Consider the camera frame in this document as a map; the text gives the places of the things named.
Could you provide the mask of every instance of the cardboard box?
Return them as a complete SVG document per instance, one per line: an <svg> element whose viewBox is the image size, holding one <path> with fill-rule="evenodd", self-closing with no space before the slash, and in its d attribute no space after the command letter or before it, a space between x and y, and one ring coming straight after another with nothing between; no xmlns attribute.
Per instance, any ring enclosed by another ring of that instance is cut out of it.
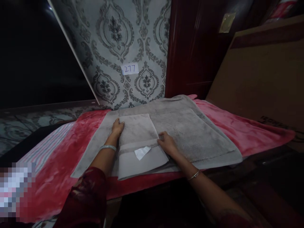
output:
<svg viewBox="0 0 304 228"><path fill-rule="evenodd" d="M297 132L304 151L304 16L237 32L207 95L236 115Z"/></svg>

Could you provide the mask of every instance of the silver bracelet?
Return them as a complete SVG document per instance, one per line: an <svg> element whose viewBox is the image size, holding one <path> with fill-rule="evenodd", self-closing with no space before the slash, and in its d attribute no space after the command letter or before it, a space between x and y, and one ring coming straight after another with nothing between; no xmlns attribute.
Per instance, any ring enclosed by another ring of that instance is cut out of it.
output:
<svg viewBox="0 0 304 228"><path fill-rule="evenodd" d="M101 151L102 149L105 149L105 148L110 148L110 149L114 150L115 152L117 150L115 146L103 145L101 148L99 148L99 151Z"/></svg>
<svg viewBox="0 0 304 228"><path fill-rule="evenodd" d="M193 179L193 178L196 178L198 175L199 175L199 173L200 173L200 171L197 171L197 173L196 174L194 174L191 178L189 178L188 180L191 180L191 179Z"/></svg>

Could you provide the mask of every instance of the hand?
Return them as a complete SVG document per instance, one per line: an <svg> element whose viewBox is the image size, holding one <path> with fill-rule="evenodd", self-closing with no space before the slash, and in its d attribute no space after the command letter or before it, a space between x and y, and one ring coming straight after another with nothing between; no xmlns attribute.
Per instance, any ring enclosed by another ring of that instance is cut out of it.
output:
<svg viewBox="0 0 304 228"><path fill-rule="evenodd" d="M119 118L117 118L113 123L112 133L119 137L123 129L124 129L124 122L119 123Z"/></svg>
<svg viewBox="0 0 304 228"><path fill-rule="evenodd" d="M176 147L174 139L170 135L168 135L166 131L159 133L159 135L163 136L163 140L158 139L157 142L168 155L171 156L173 154L178 153L178 149Z"/></svg>

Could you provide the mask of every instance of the striped fabric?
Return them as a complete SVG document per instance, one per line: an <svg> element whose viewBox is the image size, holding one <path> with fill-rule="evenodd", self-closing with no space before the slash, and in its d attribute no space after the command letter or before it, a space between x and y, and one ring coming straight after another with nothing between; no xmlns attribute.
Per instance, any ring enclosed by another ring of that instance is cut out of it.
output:
<svg viewBox="0 0 304 228"><path fill-rule="evenodd" d="M45 139L38 143L33 149L31 149L18 163L21 162L35 162L36 174L42 169L49 156L53 153L56 147L62 142L69 130L73 127L75 122L67 123L60 126Z"/></svg>

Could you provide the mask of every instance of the gray towel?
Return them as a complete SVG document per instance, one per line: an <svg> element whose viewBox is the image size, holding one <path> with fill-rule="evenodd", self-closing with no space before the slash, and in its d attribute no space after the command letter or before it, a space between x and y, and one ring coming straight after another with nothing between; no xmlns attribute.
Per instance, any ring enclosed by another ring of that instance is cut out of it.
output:
<svg viewBox="0 0 304 228"><path fill-rule="evenodd" d="M155 128L167 131L190 162L220 156L235 145L199 118L192 109L151 116Z"/></svg>
<svg viewBox="0 0 304 228"><path fill-rule="evenodd" d="M185 118L183 116L183 118L180 118L180 121L176 121L178 115L185 114L183 111L191 115L191 117ZM98 149L105 143L109 136L113 122L117 117L146 113L150 115L157 133L166 130L169 134L174 134L179 149L183 151L185 156L192 160L193 164L198 169L231 165L242 161L240 151L231 142L231 140L203 114L203 112L189 97L179 95L173 98L157 99L148 104L143 104L134 108L108 112L89 142L87 149L85 150L80 162L75 167L71 177L80 177L88 168L98 153ZM194 125L200 125L201 129L194 129L191 121L195 121L196 124ZM118 176L119 168L119 156L117 155L112 176ZM175 164L169 161L165 165L146 173L172 172L177 170L178 168Z"/></svg>
<svg viewBox="0 0 304 228"><path fill-rule="evenodd" d="M118 179L138 175L166 164L169 159L158 145L158 134L149 114L122 116L124 129L119 138ZM134 151L145 146L150 151L141 159Z"/></svg>

